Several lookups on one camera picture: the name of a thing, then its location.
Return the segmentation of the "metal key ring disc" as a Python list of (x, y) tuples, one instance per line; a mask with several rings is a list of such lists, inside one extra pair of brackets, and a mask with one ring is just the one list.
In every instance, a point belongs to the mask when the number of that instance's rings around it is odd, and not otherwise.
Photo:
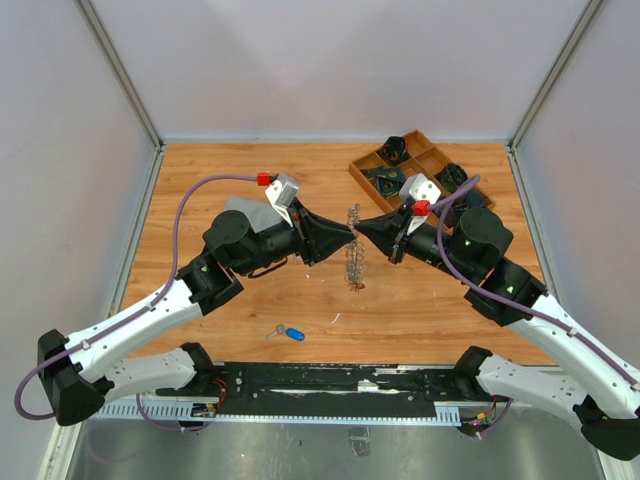
[(359, 240), (355, 225), (360, 220), (360, 205), (353, 204), (347, 211), (347, 226), (350, 228), (354, 239), (345, 246), (345, 280), (351, 291), (356, 293), (365, 288), (363, 281), (364, 270), (364, 245)]

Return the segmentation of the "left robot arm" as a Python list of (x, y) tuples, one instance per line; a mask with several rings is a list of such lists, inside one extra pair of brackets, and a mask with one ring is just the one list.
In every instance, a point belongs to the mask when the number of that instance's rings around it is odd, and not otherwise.
[(348, 226), (312, 213), (299, 200), (285, 210), (287, 219), (266, 203), (228, 198), (203, 234), (202, 252), (172, 275), (170, 287), (83, 331), (42, 335), (38, 359), (49, 364), (39, 379), (57, 423), (80, 423), (105, 404), (136, 394), (207, 393), (215, 368), (200, 344), (148, 357), (130, 354), (230, 302), (243, 290), (241, 277), (263, 276), (291, 256), (312, 266), (354, 238)]

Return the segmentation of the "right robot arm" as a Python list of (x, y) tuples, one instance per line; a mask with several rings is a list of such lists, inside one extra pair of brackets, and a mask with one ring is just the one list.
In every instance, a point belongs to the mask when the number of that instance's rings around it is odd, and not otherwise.
[(522, 367), (472, 346), (455, 365), (453, 387), (466, 400), (482, 393), (543, 410), (578, 429), (618, 460), (639, 455), (639, 371), (590, 334), (548, 288), (505, 253), (513, 234), (485, 207), (466, 210), (446, 233), (411, 225), (411, 208), (362, 220), (356, 230), (392, 263), (414, 257), (468, 286), (465, 299), (488, 320), (537, 345), (560, 375)]

